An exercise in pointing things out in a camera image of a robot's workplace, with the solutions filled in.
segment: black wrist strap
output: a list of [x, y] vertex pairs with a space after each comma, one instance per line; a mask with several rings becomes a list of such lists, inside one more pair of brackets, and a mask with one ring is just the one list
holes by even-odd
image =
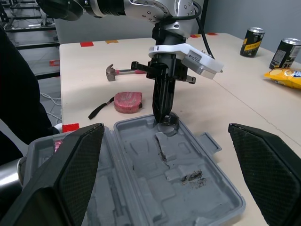
[[97, 114], [99, 113], [100, 110], [102, 110], [105, 106], [108, 106], [110, 103], [112, 103], [114, 101], [114, 98], [112, 97], [109, 102], [107, 103], [103, 103], [102, 105], [100, 105], [99, 107], [97, 107], [94, 111], [92, 111], [92, 113], [88, 116], [88, 118], [91, 120], [93, 119], [95, 116], [97, 116]]

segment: open tool case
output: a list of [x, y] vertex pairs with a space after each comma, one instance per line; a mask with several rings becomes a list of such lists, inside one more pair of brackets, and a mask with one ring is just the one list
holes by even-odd
[[[65, 136], [30, 145], [25, 185]], [[196, 138], [182, 122], [167, 137], [153, 116], [106, 128], [82, 225], [220, 225], [241, 214], [245, 200], [212, 158], [219, 150], [210, 135]]]

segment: gray wall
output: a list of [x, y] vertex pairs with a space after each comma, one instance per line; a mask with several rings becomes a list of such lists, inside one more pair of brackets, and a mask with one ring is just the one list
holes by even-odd
[[[197, 0], [201, 6], [204, 0]], [[88, 13], [77, 21], [55, 20], [61, 44], [82, 41], [101, 41], [151, 37], [153, 24], [125, 16], [106, 16], [94, 18]], [[198, 33], [195, 22], [193, 33]]]
[[[301, 39], [301, 0], [209, 0], [206, 32], [243, 39], [251, 26], [266, 31], [261, 46], [273, 52], [283, 38]], [[301, 63], [301, 53], [296, 61]]]

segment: person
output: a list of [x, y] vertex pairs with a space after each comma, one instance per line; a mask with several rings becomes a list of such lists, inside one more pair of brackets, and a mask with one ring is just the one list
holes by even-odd
[[[38, 80], [2, 26], [0, 26], [0, 119], [26, 144], [60, 132], [51, 125], [40, 102]], [[21, 157], [23, 155], [17, 146], [0, 131], [0, 165]]]

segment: hammer head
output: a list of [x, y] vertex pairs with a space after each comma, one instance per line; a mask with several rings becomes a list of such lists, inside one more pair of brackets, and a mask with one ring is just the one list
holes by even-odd
[[107, 67], [105, 73], [107, 75], [108, 81], [115, 81], [116, 70], [113, 68], [113, 64]]

